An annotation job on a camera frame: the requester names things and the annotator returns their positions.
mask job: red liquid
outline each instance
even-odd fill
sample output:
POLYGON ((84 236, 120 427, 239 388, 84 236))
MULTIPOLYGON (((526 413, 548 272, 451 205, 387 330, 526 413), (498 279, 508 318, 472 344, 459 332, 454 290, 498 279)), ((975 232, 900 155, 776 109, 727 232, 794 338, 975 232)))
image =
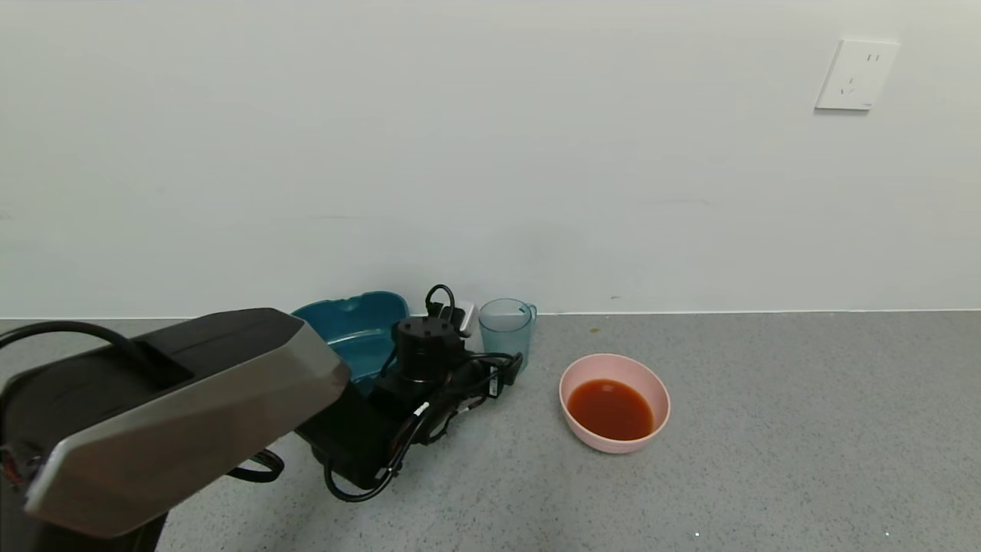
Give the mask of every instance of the red liquid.
POLYGON ((617 441, 647 437, 654 413, 640 393, 612 379, 587 381, 572 391, 569 414, 589 431, 617 441))

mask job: white wall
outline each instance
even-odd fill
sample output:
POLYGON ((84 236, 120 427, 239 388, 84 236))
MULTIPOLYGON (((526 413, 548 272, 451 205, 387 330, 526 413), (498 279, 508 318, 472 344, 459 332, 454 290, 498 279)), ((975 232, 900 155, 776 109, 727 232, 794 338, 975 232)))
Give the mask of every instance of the white wall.
POLYGON ((3 3, 0 316, 981 307, 979 59, 977 1, 3 3))

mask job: gray floor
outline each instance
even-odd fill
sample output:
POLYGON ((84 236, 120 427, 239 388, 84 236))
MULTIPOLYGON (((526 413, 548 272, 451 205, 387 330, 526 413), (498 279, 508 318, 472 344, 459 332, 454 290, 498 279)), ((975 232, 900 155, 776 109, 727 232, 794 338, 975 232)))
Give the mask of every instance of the gray floor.
MULTIPOLYGON (((289 435, 281 480, 215 482, 160 550, 977 550, 979 338, 969 312, 542 317, 516 387, 413 449, 377 499, 336 501, 289 435), (595 352, 671 393, 639 453, 595 452, 561 418, 562 370, 595 352)), ((25 341, 0 379, 94 344, 25 341)))

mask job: black cable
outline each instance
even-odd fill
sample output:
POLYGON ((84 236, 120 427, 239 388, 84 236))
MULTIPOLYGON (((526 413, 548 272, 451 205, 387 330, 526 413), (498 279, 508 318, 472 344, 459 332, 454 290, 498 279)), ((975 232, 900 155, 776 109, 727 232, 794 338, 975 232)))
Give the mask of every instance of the black cable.
MULTIPOLYGON (((460 414, 463 414, 465 412, 468 412, 468 411, 471 411, 471 410, 475 409, 476 407, 482 405, 484 403, 484 401, 486 401, 487 399, 488 399, 487 395, 484 395, 478 401, 467 405, 467 408, 466 409, 463 409, 462 411, 459 410, 459 403, 458 403, 456 410, 454 410, 453 412, 449 413, 449 415, 446 417, 446 419, 442 422, 442 428, 439 429, 439 432, 437 432, 435 435, 427 435, 426 438, 424 440, 420 441, 420 442, 422 444, 424 444, 424 445, 432 445, 433 443, 439 441, 441 439, 441 437, 446 434, 446 430, 449 428, 449 423, 455 417, 457 417, 460 414)), ((463 403, 463 401, 466 401, 466 400, 467 399, 462 399, 460 401, 460 403, 463 403)))
POLYGON ((514 370, 515 369, 514 363, 518 359, 518 357, 514 355, 508 355, 505 353, 477 353, 468 356, 467 359, 464 360, 464 362, 469 362, 470 360, 475 360, 475 359, 507 359, 510 360, 510 362, 505 364, 504 366, 498 367, 496 372, 492 373, 486 378, 471 384, 469 387, 464 387, 463 389, 460 389, 459 393, 464 393, 464 394, 472 393, 473 391, 476 391, 481 387, 483 387, 484 385, 486 385, 492 379, 496 377, 502 377, 504 375, 504 372, 510 372, 511 370, 514 370))
POLYGON ((250 483, 269 483, 275 481, 286 467, 283 459, 269 449, 262 449, 260 452, 249 457, 249 460, 260 466, 269 468, 269 470, 232 468, 232 471, 229 471, 226 475, 250 483))
POLYGON ((388 367, 391 366, 393 360, 395 360, 395 346, 392 346, 391 354, 388 355, 388 359, 384 364, 382 364, 382 369, 378 373, 379 377, 385 377, 386 373, 388 372, 388 367))
POLYGON ((108 341, 110 344, 116 346, 116 348, 118 348, 124 355, 129 357, 129 359, 135 363, 136 367, 143 372, 143 375, 153 380, 153 382, 157 385, 161 387, 169 387, 176 383, 176 381, 172 381, 167 374, 156 370, 153 362, 146 357, 143 351, 141 351, 132 340, 123 336, 122 334, 110 330, 109 328, 89 324, 88 322, 57 320, 51 322, 37 322, 36 324, 21 326, 20 328, 15 328, 9 332, 0 334, 0 349, 31 336, 59 332, 85 334, 92 337, 97 337, 103 341, 108 341))
POLYGON ((430 305, 433 304, 433 294, 437 290, 443 290, 446 292, 446 296, 449 297, 449 319, 453 319, 453 312, 456 312, 456 299, 453 297, 453 292, 447 288, 444 284, 436 284, 432 289, 426 294, 426 312, 430 311, 430 305))
POLYGON ((419 429, 424 425, 426 416, 429 415, 429 413, 426 411, 432 412, 429 410, 429 403, 426 403, 426 409, 424 411, 416 414, 419 416, 416 425, 412 428, 412 432, 409 433, 409 438, 405 440, 405 443, 398 449, 398 453, 386 466, 385 475, 382 476, 382 480, 379 482, 377 487, 362 494, 350 494, 340 490, 337 488, 337 484, 334 482, 334 461, 328 459, 327 463, 324 464, 324 481, 327 483, 327 490, 331 491, 331 494, 344 502, 364 502, 378 496, 379 493, 384 491, 388 484, 391 483, 391 480, 397 475, 398 470, 402 465, 402 459, 405 458, 405 453, 409 452, 409 446, 412 445, 416 435, 419 434, 419 429))

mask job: electrical outlet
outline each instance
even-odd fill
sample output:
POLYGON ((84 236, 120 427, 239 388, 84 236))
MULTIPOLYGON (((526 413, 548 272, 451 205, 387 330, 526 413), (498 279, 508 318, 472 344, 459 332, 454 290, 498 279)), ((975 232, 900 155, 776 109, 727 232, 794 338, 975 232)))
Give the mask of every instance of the electrical outlet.
POLYGON ((872 109, 899 51, 898 42, 842 40, 816 107, 872 109))

